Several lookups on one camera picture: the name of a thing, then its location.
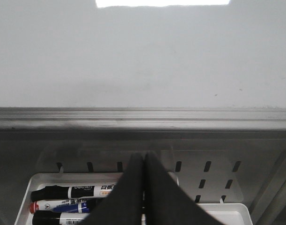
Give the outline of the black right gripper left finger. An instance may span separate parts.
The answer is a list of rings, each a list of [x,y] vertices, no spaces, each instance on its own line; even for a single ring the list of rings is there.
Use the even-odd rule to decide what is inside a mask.
[[[143,207],[144,159],[131,155],[111,193],[80,222],[81,225],[140,225]]]

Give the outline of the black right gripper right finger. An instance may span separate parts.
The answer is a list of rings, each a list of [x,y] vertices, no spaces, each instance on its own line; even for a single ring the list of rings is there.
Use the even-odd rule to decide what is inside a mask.
[[[177,185],[157,156],[145,157],[145,208],[148,225],[221,225]]]

